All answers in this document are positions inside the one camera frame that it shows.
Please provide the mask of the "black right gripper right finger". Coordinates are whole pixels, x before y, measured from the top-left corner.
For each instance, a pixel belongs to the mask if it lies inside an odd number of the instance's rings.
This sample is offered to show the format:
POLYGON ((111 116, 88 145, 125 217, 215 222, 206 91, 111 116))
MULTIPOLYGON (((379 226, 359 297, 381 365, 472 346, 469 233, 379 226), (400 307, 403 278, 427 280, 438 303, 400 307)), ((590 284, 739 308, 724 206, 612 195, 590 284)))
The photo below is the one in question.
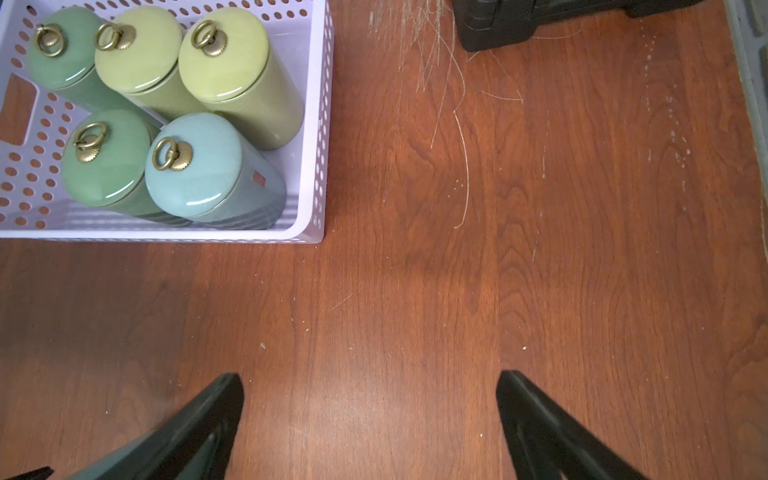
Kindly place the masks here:
POLYGON ((517 370, 500 373, 496 400, 519 479, 643 479, 517 370))

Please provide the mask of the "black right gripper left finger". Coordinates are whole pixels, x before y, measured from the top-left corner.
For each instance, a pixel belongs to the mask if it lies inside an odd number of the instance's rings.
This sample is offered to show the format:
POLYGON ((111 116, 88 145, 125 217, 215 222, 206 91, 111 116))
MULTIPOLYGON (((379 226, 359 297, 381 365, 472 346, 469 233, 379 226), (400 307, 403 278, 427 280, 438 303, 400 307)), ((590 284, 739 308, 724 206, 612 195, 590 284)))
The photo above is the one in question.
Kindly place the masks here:
POLYGON ((156 430, 74 473, 73 479, 223 479, 244 405, 236 373, 218 376, 156 430))

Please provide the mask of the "light blue tea canister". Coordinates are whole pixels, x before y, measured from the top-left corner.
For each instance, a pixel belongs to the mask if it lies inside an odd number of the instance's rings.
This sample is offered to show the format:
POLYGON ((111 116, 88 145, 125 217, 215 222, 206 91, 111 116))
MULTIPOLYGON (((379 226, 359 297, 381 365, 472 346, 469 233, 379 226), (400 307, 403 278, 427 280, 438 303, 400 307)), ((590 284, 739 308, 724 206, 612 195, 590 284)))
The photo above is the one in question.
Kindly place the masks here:
POLYGON ((163 211, 216 229, 269 229, 287 203, 282 175, 213 113, 166 125, 149 147, 145 181, 163 211))

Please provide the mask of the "dark green tea canister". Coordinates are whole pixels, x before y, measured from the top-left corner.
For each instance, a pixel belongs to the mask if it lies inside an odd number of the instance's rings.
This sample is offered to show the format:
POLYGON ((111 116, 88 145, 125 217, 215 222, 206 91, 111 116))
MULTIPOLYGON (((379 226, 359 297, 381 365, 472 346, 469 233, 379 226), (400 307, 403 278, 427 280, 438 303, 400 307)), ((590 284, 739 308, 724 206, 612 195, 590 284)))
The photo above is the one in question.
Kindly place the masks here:
POLYGON ((126 110, 159 127, 155 117, 99 77, 94 36, 102 24, 100 17, 80 6, 60 9, 43 19, 28 42, 29 75, 38 85, 91 113, 126 110))

